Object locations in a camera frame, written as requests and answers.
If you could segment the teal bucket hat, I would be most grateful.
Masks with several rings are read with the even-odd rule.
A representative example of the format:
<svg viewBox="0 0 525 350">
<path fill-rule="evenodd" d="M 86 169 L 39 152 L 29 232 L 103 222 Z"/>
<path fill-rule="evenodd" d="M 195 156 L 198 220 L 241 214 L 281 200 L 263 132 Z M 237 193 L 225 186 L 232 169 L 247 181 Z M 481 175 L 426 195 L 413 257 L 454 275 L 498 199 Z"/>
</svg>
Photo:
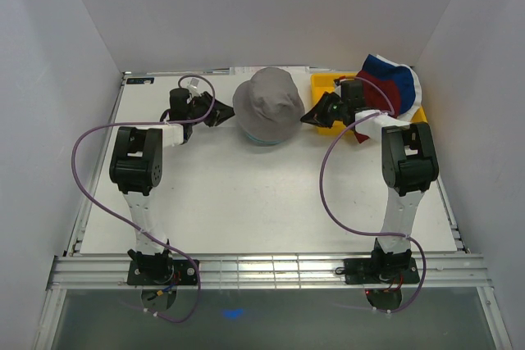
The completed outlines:
<svg viewBox="0 0 525 350">
<path fill-rule="evenodd" d="M 264 140 L 264 139 L 258 139 L 256 137 L 252 136 L 251 134 L 249 134 L 248 132 L 245 132 L 244 135 L 252 143 L 255 143 L 255 144 L 261 145 L 261 146 L 276 146 L 276 145 L 279 145 L 279 144 L 282 143 L 282 140 L 267 141 L 267 140 Z"/>
</svg>

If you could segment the maroon bucket hat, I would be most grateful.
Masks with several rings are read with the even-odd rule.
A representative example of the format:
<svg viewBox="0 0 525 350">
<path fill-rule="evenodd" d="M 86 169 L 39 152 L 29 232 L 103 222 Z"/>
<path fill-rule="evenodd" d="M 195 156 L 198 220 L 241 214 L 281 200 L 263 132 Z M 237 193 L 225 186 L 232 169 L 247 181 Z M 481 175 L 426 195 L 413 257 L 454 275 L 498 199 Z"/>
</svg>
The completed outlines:
<svg viewBox="0 0 525 350">
<path fill-rule="evenodd" d="M 399 115 L 402 100 L 394 74 L 361 70 L 357 77 L 363 82 L 366 107 L 386 111 L 394 118 Z"/>
</svg>

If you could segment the grey bucket hat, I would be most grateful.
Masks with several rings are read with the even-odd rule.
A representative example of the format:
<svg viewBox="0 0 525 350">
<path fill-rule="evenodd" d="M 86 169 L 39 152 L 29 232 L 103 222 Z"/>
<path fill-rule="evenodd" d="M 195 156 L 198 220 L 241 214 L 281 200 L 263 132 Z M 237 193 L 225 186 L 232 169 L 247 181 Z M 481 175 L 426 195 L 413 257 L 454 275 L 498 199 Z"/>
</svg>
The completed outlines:
<svg viewBox="0 0 525 350">
<path fill-rule="evenodd" d="M 265 67 L 240 84 L 232 98 L 235 118 L 244 132 L 267 141 L 292 138 L 300 129 L 304 104 L 291 74 Z"/>
</svg>

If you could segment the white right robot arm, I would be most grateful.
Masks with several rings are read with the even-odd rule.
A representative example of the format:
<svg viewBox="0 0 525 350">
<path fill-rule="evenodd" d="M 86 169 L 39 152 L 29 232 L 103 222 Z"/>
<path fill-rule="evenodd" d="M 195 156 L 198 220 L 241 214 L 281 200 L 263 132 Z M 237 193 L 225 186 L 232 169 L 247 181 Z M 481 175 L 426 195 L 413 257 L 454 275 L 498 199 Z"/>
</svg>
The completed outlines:
<svg viewBox="0 0 525 350">
<path fill-rule="evenodd" d="M 408 122 L 395 116 L 388 96 L 374 83 L 358 76 L 334 79 L 334 91 L 325 92 L 300 119 L 304 124 L 330 129 L 336 121 L 345 128 L 331 143 L 322 160 L 319 190 L 326 203 L 323 178 L 331 151 L 352 130 L 381 144 L 381 173 L 388 188 L 383 226 L 377 233 L 353 230 L 352 234 L 373 237 L 370 270 L 381 282 L 389 282 L 411 258 L 411 237 L 418 205 L 436 181 L 439 166 L 427 122 Z"/>
</svg>

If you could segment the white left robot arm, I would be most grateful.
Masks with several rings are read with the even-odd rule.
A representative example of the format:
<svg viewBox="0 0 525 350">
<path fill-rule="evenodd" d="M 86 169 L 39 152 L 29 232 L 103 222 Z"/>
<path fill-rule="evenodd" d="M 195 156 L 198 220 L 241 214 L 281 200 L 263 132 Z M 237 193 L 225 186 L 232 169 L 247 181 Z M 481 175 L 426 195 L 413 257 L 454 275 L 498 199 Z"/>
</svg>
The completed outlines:
<svg viewBox="0 0 525 350">
<path fill-rule="evenodd" d="M 111 181 L 130 209 L 135 229 L 135 247 L 128 254 L 136 263 L 147 261 L 146 275 L 156 284 L 165 284 L 174 274 L 162 224 L 151 213 L 154 188 L 162 180 L 163 151 L 189 141 L 194 120 L 215 127 L 234 116 L 234 109 L 208 92 L 194 88 L 170 91 L 169 107 L 161 114 L 160 125 L 121 126 L 109 167 Z"/>
</svg>

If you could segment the yellow plastic tray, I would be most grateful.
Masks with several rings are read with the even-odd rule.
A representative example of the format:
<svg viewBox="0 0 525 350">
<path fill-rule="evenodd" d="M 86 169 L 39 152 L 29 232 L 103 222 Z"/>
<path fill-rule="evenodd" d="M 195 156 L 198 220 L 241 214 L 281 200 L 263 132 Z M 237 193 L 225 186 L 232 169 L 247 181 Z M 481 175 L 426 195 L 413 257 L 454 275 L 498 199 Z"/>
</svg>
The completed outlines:
<svg viewBox="0 0 525 350">
<path fill-rule="evenodd" d="M 334 79 L 344 75 L 343 72 L 340 73 L 315 73 L 311 75 L 310 84 L 311 84 L 311 98 L 312 104 L 316 104 L 322 98 L 324 93 L 334 93 L 335 85 Z M 400 120 L 406 120 L 411 122 L 427 122 L 427 117 L 425 111 L 421 107 L 420 102 L 415 102 L 413 106 L 406 113 L 399 115 Z M 322 128 L 317 126 L 315 130 L 324 136 L 336 136 L 339 134 L 345 125 L 336 120 L 331 128 Z"/>
</svg>

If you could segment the white bucket hat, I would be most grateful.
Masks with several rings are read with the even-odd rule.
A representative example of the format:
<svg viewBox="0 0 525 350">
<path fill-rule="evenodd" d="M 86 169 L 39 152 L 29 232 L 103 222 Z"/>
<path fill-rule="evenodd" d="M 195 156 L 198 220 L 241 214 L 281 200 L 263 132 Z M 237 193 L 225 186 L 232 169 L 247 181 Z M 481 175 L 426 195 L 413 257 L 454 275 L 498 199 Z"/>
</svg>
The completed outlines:
<svg viewBox="0 0 525 350">
<path fill-rule="evenodd" d="M 387 58 L 382 57 L 379 54 L 377 54 L 376 57 L 378 59 L 380 59 L 381 61 L 383 61 L 385 63 L 388 63 L 388 64 L 390 64 L 392 66 L 403 67 L 404 69 L 407 69 L 411 73 L 411 76 L 413 78 L 414 100 L 413 100 L 412 105 L 411 105 L 411 107 L 409 109 L 407 109 L 406 111 L 405 110 L 401 111 L 401 114 L 399 115 L 399 119 L 406 120 L 406 121 L 412 120 L 414 115 L 416 114 L 416 112 L 422 106 L 422 86 L 421 86 L 420 80 L 418 78 L 418 75 L 415 73 L 415 71 L 413 70 L 413 68 L 411 66 L 408 66 L 406 64 L 399 64 L 399 63 L 390 61 Z"/>
</svg>

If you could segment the blue bucket hat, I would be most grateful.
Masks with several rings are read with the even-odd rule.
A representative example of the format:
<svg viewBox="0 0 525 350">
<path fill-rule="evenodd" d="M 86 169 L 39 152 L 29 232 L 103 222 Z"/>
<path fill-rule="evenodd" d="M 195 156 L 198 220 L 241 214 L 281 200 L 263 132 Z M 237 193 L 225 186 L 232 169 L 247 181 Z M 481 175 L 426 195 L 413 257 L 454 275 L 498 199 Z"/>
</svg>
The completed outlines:
<svg viewBox="0 0 525 350">
<path fill-rule="evenodd" d="M 376 85 L 390 100 L 395 116 L 408 112 L 416 99 L 414 78 L 406 66 L 395 65 L 390 61 L 369 54 L 362 69 L 357 74 L 364 78 L 363 91 L 369 107 L 390 110 L 389 104 L 369 83 Z"/>
</svg>

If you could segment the blue label sticker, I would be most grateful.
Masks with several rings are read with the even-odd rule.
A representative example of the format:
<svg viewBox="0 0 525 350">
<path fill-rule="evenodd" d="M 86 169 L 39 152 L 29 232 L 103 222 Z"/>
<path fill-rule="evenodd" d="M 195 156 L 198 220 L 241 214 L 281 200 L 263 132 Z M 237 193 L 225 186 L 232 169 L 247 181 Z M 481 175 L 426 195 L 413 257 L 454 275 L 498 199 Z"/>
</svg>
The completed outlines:
<svg viewBox="0 0 525 350">
<path fill-rule="evenodd" d="M 134 77 L 134 78 L 128 78 L 126 80 L 126 84 L 153 84 L 154 78 L 153 77 Z"/>
</svg>

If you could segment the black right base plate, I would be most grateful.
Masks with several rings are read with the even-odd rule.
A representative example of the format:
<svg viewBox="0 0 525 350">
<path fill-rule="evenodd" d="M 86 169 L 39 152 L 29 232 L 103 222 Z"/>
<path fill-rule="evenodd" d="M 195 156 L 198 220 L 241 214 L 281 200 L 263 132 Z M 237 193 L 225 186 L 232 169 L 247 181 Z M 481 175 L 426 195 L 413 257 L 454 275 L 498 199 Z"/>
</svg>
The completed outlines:
<svg viewBox="0 0 525 350">
<path fill-rule="evenodd" d="M 346 284 L 390 284 L 403 280 L 404 284 L 418 284 L 420 275 L 416 262 L 410 259 L 407 268 L 379 268 L 369 258 L 347 258 L 342 266 L 335 269 L 336 275 L 342 275 Z"/>
</svg>

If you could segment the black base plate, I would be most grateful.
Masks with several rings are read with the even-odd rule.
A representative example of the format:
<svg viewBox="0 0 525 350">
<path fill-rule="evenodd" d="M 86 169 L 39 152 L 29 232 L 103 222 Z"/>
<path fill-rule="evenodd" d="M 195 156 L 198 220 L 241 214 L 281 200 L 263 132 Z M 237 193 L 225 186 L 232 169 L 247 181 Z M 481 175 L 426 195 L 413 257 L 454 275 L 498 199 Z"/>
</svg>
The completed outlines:
<svg viewBox="0 0 525 350">
<path fill-rule="evenodd" d="M 161 286 L 161 285 L 196 285 L 196 270 L 187 260 L 171 259 L 169 262 L 137 263 L 132 261 L 126 278 L 128 285 Z"/>
<path fill-rule="evenodd" d="M 404 284 L 418 284 L 420 275 L 416 262 L 410 259 L 407 268 L 379 268 L 369 258 L 347 258 L 342 266 L 335 269 L 336 275 L 342 275 L 346 284 L 390 284 L 403 280 Z"/>
</svg>

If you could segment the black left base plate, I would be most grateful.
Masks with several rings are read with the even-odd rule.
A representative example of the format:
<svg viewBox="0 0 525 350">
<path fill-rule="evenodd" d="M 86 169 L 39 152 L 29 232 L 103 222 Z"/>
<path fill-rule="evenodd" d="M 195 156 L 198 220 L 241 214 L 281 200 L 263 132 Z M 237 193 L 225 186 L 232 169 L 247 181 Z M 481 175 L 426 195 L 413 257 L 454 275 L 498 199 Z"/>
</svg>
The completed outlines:
<svg viewBox="0 0 525 350">
<path fill-rule="evenodd" d="M 169 262 L 137 263 L 132 261 L 126 278 L 128 285 L 161 286 L 161 285 L 196 285 L 196 270 L 187 260 L 171 259 Z"/>
</svg>

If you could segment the aluminium frame rail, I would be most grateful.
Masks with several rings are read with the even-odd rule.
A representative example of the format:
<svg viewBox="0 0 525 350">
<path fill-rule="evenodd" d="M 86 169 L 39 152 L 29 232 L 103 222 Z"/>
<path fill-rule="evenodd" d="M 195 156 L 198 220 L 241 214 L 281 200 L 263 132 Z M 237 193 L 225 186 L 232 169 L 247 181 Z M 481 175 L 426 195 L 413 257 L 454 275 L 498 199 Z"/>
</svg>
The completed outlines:
<svg viewBox="0 0 525 350">
<path fill-rule="evenodd" d="M 353 289 L 373 288 L 372 283 L 347 285 L 336 269 L 342 254 L 200 255 L 204 290 L 244 289 Z M 415 257 L 426 288 L 491 287 L 483 256 L 431 252 Z M 52 264 L 49 289 L 146 289 L 138 270 L 123 255 L 109 257 L 58 257 Z"/>
</svg>

